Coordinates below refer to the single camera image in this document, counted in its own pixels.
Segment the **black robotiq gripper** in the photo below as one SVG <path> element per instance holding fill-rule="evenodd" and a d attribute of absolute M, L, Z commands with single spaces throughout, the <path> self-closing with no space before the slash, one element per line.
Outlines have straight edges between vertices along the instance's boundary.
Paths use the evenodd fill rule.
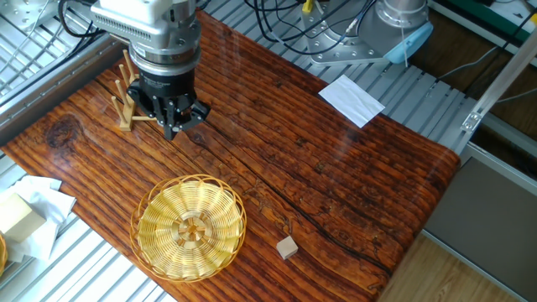
<path fill-rule="evenodd" d="M 145 114 L 154 114 L 164 129 L 164 137 L 173 140 L 178 131 L 186 131 L 204 122 L 211 108 L 196 101 L 195 70 L 181 75 L 155 75 L 140 70 L 139 78 L 127 89 L 127 94 Z"/>

